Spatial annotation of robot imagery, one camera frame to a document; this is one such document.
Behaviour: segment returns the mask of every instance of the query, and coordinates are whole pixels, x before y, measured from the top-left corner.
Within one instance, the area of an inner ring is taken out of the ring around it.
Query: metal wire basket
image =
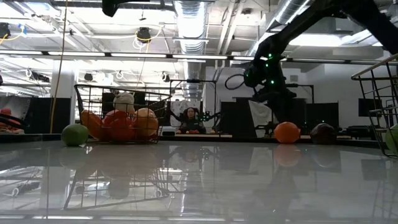
[[[93,138],[101,142],[158,142],[170,95],[93,85],[75,85],[75,90],[80,121]],[[132,94],[134,103],[115,103],[115,96],[121,93]]]
[[[396,59],[398,54],[351,76],[359,81],[363,98],[373,100],[372,106],[367,105],[369,119],[379,147],[388,157],[398,156],[398,76],[391,73]],[[386,73],[376,73],[382,66]]]

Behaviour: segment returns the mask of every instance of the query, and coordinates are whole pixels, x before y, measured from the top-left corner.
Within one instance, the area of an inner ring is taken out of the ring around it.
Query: orange ball
[[[301,151],[294,145],[280,144],[274,151],[274,157],[279,165],[293,167],[301,159]]]
[[[141,108],[137,110],[132,122],[138,136],[147,137],[157,134],[159,122],[151,109]]]
[[[293,144],[300,138],[300,129],[291,122],[283,122],[276,126],[275,138],[283,144]]]

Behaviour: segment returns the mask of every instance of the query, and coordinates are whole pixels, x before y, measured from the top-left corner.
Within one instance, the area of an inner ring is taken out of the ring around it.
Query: ceiling
[[[227,10],[231,3],[233,2],[229,0],[208,3],[205,37],[208,42],[205,54],[220,54],[222,50],[226,54],[231,54],[249,49],[256,42],[259,34],[262,35],[259,27],[264,25],[266,16],[271,15],[277,8],[278,0],[236,2],[229,30],[227,30],[233,32],[231,42],[226,46],[228,35],[224,35],[221,51],[218,52],[226,20],[225,15],[228,15]],[[235,13],[239,4],[243,5],[243,13]],[[171,7],[172,2],[166,2],[166,5]],[[176,39],[178,37],[177,17],[173,11],[140,9],[138,4],[125,4],[118,9],[114,17],[108,17],[103,14],[100,6],[97,0],[69,1],[65,51],[181,53],[180,41]],[[0,22],[9,23],[10,39],[20,35],[21,25],[25,27],[24,33],[19,38],[4,41],[0,45],[0,50],[59,51],[62,49],[65,1],[3,1],[0,2],[0,11],[2,12]],[[149,44],[140,44],[136,39],[136,32],[140,27],[148,27],[151,36],[156,38],[153,38]],[[344,36],[354,37],[353,34],[363,29],[347,19],[325,19],[308,30],[308,33],[332,34],[336,30],[344,31],[340,32],[344,33]],[[290,45],[285,53],[289,57],[307,58],[375,59],[382,56],[380,47],[372,47],[377,43],[376,39],[371,37],[366,41],[365,47],[352,48],[350,46],[343,49]],[[285,63],[284,66],[305,68],[305,65],[297,63]],[[76,60],[76,67],[81,71],[81,82],[84,81],[86,72],[103,72],[115,77],[117,75],[114,82],[121,86],[131,86],[129,82],[139,82],[142,83],[139,85],[162,87],[169,85],[161,80],[164,73],[170,75],[171,78],[184,77],[183,65],[180,62]],[[32,84],[38,81],[29,81],[26,70],[30,69],[51,78],[53,60],[3,56],[0,58],[0,69],[5,83]],[[38,88],[30,89],[39,93]]]

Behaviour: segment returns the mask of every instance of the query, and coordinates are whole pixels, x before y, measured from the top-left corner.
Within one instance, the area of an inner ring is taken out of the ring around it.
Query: person
[[[188,108],[183,113],[181,126],[177,134],[186,133],[189,131],[198,131],[200,134],[206,134],[206,128],[201,121],[197,118],[198,109]]]

